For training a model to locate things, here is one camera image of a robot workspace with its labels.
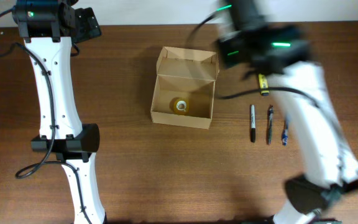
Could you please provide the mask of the brown cardboard box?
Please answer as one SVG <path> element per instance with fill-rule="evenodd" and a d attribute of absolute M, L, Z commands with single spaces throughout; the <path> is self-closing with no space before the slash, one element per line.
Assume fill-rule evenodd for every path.
<path fill-rule="evenodd" d="M 153 123 L 209 129 L 219 75 L 216 52 L 163 47 L 156 63 L 156 82 L 150 108 Z M 174 114 L 174 98 L 186 98 L 189 112 Z"/>

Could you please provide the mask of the yellow tape roll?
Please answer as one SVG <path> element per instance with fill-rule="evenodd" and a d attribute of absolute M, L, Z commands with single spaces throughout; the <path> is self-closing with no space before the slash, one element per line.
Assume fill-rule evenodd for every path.
<path fill-rule="evenodd" d="M 186 98 L 174 98 L 170 107 L 174 114 L 186 115 L 189 112 L 189 101 Z"/>

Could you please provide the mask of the yellow highlighter black cap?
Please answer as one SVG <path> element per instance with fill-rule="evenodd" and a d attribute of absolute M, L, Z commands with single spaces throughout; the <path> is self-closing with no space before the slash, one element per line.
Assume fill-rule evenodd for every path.
<path fill-rule="evenodd" d="M 262 96 L 268 96 L 269 91 L 267 90 L 267 88 L 269 86 L 268 86 L 268 82 L 267 82 L 267 79 L 266 79 L 265 75 L 259 74 L 258 78 L 259 78 L 260 94 Z"/>

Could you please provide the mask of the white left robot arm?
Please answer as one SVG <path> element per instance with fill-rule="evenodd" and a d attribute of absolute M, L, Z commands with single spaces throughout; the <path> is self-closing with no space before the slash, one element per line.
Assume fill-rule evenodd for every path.
<path fill-rule="evenodd" d="M 39 135 L 33 151 L 55 154 L 41 164 L 58 164 L 66 173 L 75 223 L 106 223 L 96 180 L 97 124 L 83 124 L 75 105 L 71 50 L 101 36 L 92 8 L 74 9 L 75 1 L 17 1 L 12 17 L 24 39 L 34 69 L 40 105 Z"/>

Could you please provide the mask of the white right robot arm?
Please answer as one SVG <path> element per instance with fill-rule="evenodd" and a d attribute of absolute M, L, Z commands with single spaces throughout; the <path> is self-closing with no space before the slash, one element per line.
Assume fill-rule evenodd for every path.
<path fill-rule="evenodd" d="M 299 27 L 271 26 L 255 1 L 220 1 L 219 51 L 227 67 L 247 63 L 266 76 L 270 94 L 288 116 L 304 173 L 288 179 L 286 202 L 267 223 L 316 223 L 342 196 L 358 191 L 358 160 L 329 97 L 324 70 Z"/>

